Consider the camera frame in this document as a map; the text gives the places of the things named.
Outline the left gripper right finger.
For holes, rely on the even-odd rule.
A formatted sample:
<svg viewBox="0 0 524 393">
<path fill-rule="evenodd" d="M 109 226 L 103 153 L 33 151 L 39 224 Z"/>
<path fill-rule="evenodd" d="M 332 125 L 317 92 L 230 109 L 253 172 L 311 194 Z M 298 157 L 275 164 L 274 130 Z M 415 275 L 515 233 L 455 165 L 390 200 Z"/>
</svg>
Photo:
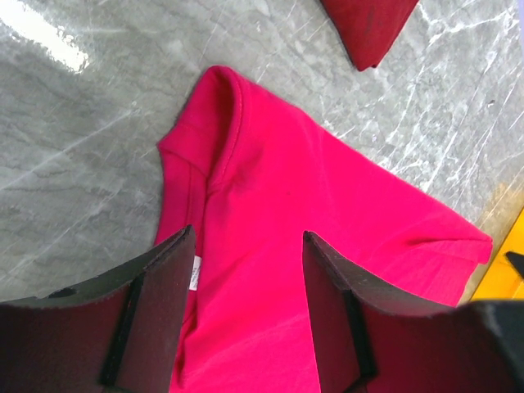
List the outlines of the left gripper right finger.
<svg viewBox="0 0 524 393">
<path fill-rule="evenodd" d="M 312 232 L 302 259 L 321 391 L 522 391 L 521 301 L 454 308 L 425 300 Z"/>
</svg>

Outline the pink t shirt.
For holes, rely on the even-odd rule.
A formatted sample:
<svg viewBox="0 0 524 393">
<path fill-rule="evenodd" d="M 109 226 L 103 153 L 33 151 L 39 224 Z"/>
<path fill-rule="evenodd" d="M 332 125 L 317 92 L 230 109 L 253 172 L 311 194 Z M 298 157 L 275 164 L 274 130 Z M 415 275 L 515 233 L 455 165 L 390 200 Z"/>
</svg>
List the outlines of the pink t shirt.
<svg viewBox="0 0 524 393">
<path fill-rule="evenodd" d="M 172 392 L 319 391 L 306 231 L 444 305 L 490 258 L 490 236 L 226 66 L 202 75 L 158 149 L 156 239 L 196 233 Z"/>
</svg>

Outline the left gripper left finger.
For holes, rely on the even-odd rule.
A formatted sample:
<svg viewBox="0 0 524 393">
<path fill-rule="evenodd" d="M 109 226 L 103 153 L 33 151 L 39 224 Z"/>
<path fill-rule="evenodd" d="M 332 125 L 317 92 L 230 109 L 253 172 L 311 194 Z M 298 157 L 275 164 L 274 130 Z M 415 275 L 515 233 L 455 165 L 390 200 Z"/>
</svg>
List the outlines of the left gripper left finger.
<svg viewBox="0 0 524 393">
<path fill-rule="evenodd" d="M 166 392 L 195 240 L 186 227 L 95 278 L 2 302 L 2 391 Z"/>
</svg>

